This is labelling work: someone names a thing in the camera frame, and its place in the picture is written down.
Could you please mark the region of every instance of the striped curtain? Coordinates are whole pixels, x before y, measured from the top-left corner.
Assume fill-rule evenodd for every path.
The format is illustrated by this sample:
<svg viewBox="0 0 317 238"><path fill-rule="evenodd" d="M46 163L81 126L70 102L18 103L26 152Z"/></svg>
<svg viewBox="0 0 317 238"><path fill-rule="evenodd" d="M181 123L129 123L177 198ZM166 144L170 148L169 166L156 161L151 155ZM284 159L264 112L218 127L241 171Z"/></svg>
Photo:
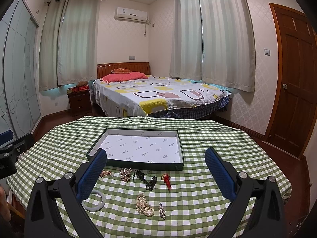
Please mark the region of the striped curtain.
<svg viewBox="0 0 317 238"><path fill-rule="evenodd" d="M97 78L100 0L67 0L58 40L58 85Z"/></svg>
<svg viewBox="0 0 317 238"><path fill-rule="evenodd" d="M254 92L255 43L246 0L200 0L202 80Z"/></svg>
<svg viewBox="0 0 317 238"><path fill-rule="evenodd" d="M66 0L52 0L47 9L40 46L40 91L57 87L57 39L65 1Z"/></svg>
<svg viewBox="0 0 317 238"><path fill-rule="evenodd" d="M202 23L199 0L174 0L170 76L201 80Z"/></svg>

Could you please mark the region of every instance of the screw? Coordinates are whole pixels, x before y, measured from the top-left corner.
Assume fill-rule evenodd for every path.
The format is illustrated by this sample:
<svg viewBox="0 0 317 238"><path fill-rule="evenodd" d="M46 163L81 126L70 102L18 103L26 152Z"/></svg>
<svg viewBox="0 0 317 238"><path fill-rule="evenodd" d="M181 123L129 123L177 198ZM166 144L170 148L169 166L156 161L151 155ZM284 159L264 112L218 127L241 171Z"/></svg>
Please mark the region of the screw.
<svg viewBox="0 0 317 238"><path fill-rule="evenodd" d="M240 178L246 179L248 177L248 174L246 172L240 172L239 173Z"/></svg>
<svg viewBox="0 0 317 238"><path fill-rule="evenodd" d="M42 177L39 177L39 178L36 179L36 182L37 182L37 183L41 183L42 181L43 181L43 178L42 178Z"/></svg>
<svg viewBox="0 0 317 238"><path fill-rule="evenodd" d="M65 177L65 179L70 179L70 178L73 177L73 173L68 172L68 173L66 173L66 174L64 175L64 177Z"/></svg>
<svg viewBox="0 0 317 238"><path fill-rule="evenodd" d="M269 177L268 177L268 180L269 180L270 182L275 182L275 178L274 178L273 176L269 176Z"/></svg>

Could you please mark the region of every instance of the red string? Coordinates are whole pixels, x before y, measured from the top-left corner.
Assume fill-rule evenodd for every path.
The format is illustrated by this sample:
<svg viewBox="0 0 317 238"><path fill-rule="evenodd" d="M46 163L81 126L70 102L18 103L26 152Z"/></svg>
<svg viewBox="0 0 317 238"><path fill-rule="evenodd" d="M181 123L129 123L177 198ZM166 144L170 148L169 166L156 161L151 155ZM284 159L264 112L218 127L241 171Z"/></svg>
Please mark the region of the red string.
<svg viewBox="0 0 317 238"><path fill-rule="evenodd" d="M168 176L168 174L163 175L163 180L166 183L166 186L168 187L168 191L172 190L173 188L171 186L170 177Z"/></svg>

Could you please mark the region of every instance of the pillow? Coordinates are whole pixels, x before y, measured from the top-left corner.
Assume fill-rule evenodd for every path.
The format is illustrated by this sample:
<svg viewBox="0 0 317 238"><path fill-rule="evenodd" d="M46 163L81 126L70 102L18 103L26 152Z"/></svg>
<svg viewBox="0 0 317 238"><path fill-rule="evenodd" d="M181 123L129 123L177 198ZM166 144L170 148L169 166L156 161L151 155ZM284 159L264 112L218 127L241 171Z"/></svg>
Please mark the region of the pillow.
<svg viewBox="0 0 317 238"><path fill-rule="evenodd" d="M127 74L127 73L130 73L132 71L125 69L125 68L118 68L118 69L112 70L111 72L114 74Z"/></svg>
<svg viewBox="0 0 317 238"><path fill-rule="evenodd" d="M137 79L148 79L144 73L141 72L130 72L127 74L108 74L100 79L102 82L110 83L110 82L124 82L124 81L132 81Z"/></svg>

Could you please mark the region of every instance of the air conditioner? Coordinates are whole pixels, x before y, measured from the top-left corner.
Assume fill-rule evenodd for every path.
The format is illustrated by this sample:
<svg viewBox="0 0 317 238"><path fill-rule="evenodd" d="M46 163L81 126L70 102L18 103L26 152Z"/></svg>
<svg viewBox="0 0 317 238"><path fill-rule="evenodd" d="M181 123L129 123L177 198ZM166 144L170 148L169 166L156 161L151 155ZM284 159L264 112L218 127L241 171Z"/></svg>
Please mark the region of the air conditioner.
<svg viewBox="0 0 317 238"><path fill-rule="evenodd" d="M118 7L115 11L115 20L146 22L147 12Z"/></svg>

